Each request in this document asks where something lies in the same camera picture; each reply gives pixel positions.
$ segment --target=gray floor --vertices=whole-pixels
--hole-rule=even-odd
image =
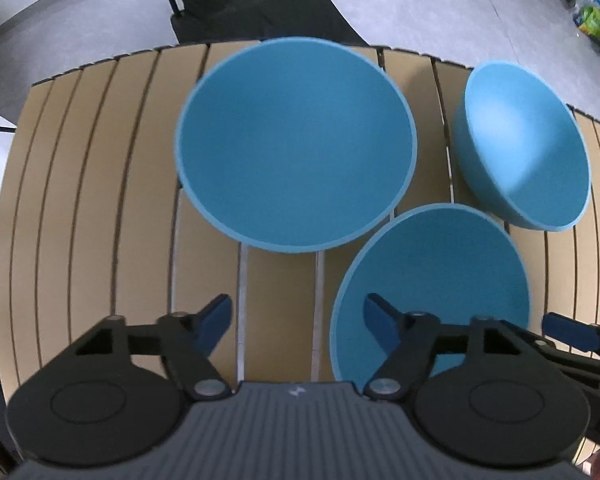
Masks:
[[[600,56],[564,0],[333,0],[371,44],[467,66],[518,62],[600,120]],[[59,0],[0,34],[0,115],[16,121],[29,86],[75,66],[176,43],[166,0]]]

